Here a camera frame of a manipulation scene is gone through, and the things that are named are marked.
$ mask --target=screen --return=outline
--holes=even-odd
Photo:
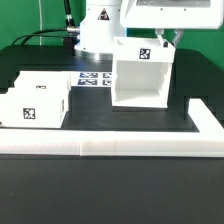
[[[155,7],[210,7],[210,0],[137,0],[137,6]]]

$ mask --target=black tabletop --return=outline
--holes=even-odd
[[[168,123],[165,129],[197,131],[186,116],[190,97],[202,98],[222,122],[223,72],[195,51],[178,50],[175,60],[171,115],[163,120]],[[0,52],[0,65],[2,92],[13,86],[20,70],[111,70],[111,62],[83,60],[61,47],[8,47]],[[72,97],[94,97],[91,91],[76,88]],[[108,89],[95,89],[95,93],[110,97]],[[85,103],[82,106],[88,118]],[[111,113],[123,114],[124,118],[113,115],[123,120],[127,112]],[[130,113],[137,116],[154,111]],[[89,126],[82,126],[79,119],[69,123],[71,116],[67,115],[63,128],[89,130],[96,125],[97,130],[108,130],[110,126],[102,125],[101,120]],[[172,119],[176,119],[175,127],[169,122]],[[146,128],[136,118],[133,124],[140,131],[156,129],[154,123],[148,123],[151,126]],[[163,122],[161,125],[158,131],[165,127]],[[130,127],[114,125],[112,129]],[[222,224],[223,189],[222,158],[0,156],[0,222],[7,224]]]

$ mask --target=black cable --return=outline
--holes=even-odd
[[[65,13],[67,15],[71,14],[71,7],[70,7],[69,0],[64,0],[64,5],[65,5]]]
[[[21,37],[18,37],[18,38],[16,38],[13,42],[12,42],[12,45],[15,45],[15,43],[18,41],[18,40],[20,40],[20,39],[22,39],[22,38],[29,38],[29,39],[31,39],[32,37],[53,37],[53,38],[63,38],[64,36],[51,36],[51,35],[42,35],[42,34],[30,34],[30,35],[23,35],[23,36],[21,36]]]
[[[66,14],[66,26],[75,26],[74,19],[72,18],[72,13],[71,13],[71,7],[69,0],[64,0],[64,6],[65,6],[65,14]]]
[[[59,31],[67,31],[67,29],[66,28],[57,28],[57,29],[46,29],[46,30],[36,31],[30,35],[25,35],[27,37],[21,42],[21,45],[24,45],[30,38],[33,37],[33,35],[42,34],[42,33],[59,32]]]

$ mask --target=white box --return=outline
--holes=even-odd
[[[33,91],[43,89],[49,91],[62,90],[65,93],[65,108],[69,111],[69,91],[71,91],[71,75],[55,71],[20,71],[14,82],[15,88]]]
[[[167,108],[175,48],[164,41],[115,38],[113,106]]]
[[[9,88],[0,95],[2,127],[60,128],[66,114],[62,91]]]

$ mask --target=green background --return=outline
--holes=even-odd
[[[43,29],[65,27],[63,0],[41,0]],[[77,25],[85,17],[85,0],[70,0],[72,14]],[[19,36],[40,30],[39,0],[1,0],[0,49],[11,45]],[[129,30],[129,36],[150,37],[152,30]],[[219,30],[187,30],[178,48],[200,51],[224,71],[224,27]],[[29,44],[39,44],[33,38]],[[62,45],[60,39],[44,38],[43,44]]]

